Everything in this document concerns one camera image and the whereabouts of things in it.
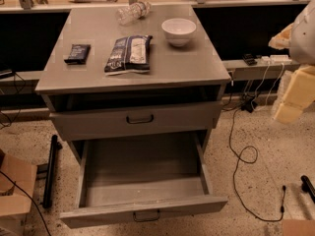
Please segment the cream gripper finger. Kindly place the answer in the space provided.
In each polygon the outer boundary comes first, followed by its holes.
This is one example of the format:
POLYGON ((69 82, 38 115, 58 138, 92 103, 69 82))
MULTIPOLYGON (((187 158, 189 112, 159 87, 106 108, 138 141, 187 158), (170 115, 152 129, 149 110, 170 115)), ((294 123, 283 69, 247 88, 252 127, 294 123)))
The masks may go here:
POLYGON ((283 124, 296 121, 315 100, 315 67, 302 65, 285 71, 273 106, 273 118, 283 124))
POLYGON ((277 50, 289 49, 292 27, 293 24, 285 27, 281 32, 271 38, 268 45, 277 50))

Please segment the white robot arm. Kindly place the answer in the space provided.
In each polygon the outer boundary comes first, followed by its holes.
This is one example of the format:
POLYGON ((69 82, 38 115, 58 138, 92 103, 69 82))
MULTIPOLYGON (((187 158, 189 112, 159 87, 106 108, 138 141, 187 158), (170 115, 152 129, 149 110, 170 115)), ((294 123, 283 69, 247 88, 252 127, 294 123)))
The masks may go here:
POLYGON ((294 122, 315 101, 315 0, 311 0, 294 22, 269 41, 269 46, 288 49, 300 67, 290 80, 274 118, 288 124, 294 122))

